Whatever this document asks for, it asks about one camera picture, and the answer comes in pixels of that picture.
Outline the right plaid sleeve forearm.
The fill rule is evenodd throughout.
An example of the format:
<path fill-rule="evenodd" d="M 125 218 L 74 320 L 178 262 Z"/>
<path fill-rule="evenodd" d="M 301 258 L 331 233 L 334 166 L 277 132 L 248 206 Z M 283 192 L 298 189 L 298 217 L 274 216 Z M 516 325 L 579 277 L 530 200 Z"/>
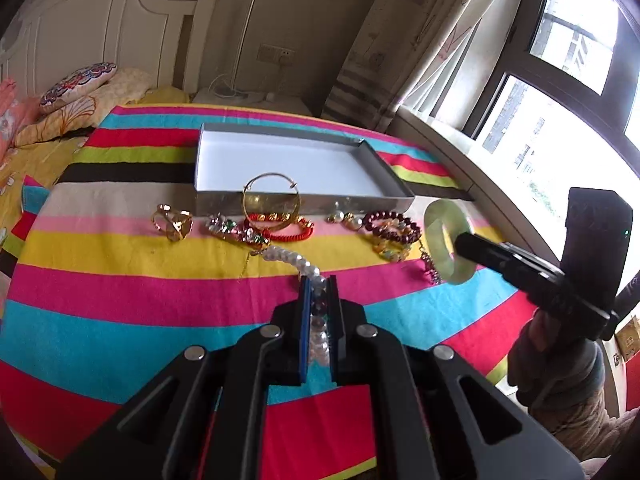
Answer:
<path fill-rule="evenodd" d="M 527 411 L 581 462 L 611 455 L 639 415 L 639 409 L 634 408 L 620 417 L 610 416 L 603 389 L 570 408 L 529 408 Z"/>

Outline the grey gloved right hand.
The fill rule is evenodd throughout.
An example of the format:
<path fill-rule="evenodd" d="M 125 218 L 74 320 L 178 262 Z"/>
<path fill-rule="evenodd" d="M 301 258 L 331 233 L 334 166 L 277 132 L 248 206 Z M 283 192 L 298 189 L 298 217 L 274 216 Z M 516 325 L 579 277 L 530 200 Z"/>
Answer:
<path fill-rule="evenodd" d="M 508 353 L 508 384 L 530 410 L 561 411 L 587 401 L 604 384 L 598 344 L 570 338 L 564 326 L 537 310 Z"/>

